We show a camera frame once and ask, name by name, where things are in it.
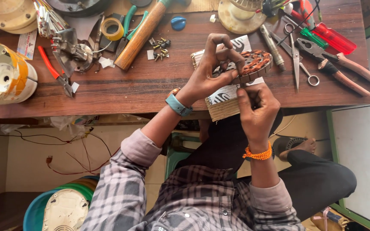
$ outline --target green screwdriver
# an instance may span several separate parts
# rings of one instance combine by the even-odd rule
[[[296,24],[292,19],[290,19],[286,15],[285,15],[285,18],[287,18],[295,26],[298,26],[298,24]],[[312,42],[318,44],[318,46],[320,46],[323,50],[325,50],[329,46],[329,44],[325,40],[323,40],[321,37],[319,37],[315,33],[308,30],[308,28],[302,28],[302,27],[299,27],[299,28],[301,29],[301,35],[305,36]]]

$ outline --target hand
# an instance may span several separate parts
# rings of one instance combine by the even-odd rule
[[[193,72],[188,83],[177,93],[176,98],[184,106],[190,107],[199,99],[204,99],[219,88],[231,83],[231,81],[242,74],[245,59],[232,48],[232,42],[226,34],[210,34],[205,45],[205,52],[201,58],[199,66]],[[223,69],[233,61],[237,70],[229,70],[218,77],[213,78],[212,72],[219,65]]]
[[[268,150],[268,136],[281,104],[265,83],[239,88],[236,94],[249,149],[253,154]]]

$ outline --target blue watch strap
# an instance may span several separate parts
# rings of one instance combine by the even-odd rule
[[[187,116],[193,110],[192,106],[189,108],[183,106],[182,103],[180,103],[173,94],[170,94],[165,102],[167,102],[172,110],[174,110],[180,116]]]

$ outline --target hammer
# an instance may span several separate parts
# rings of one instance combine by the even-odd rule
[[[189,5],[191,0],[177,0],[178,2]],[[128,42],[125,49],[115,60],[115,65],[122,70],[128,70],[131,63],[134,61],[136,55],[142,49],[152,32],[155,30],[162,17],[165,14],[169,4],[172,0],[158,0],[151,12],[144,19],[143,23],[139,26],[132,39]]]

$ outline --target green stool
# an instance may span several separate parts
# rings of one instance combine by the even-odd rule
[[[165,166],[165,180],[171,174],[171,172],[175,169],[176,165],[179,161],[188,158],[189,155],[195,150],[192,148],[185,148],[183,146],[184,141],[191,141],[191,142],[198,142],[198,137],[194,136],[184,136],[182,133],[173,132],[171,134],[172,140],[168,146],[167,150],[167,165]]]

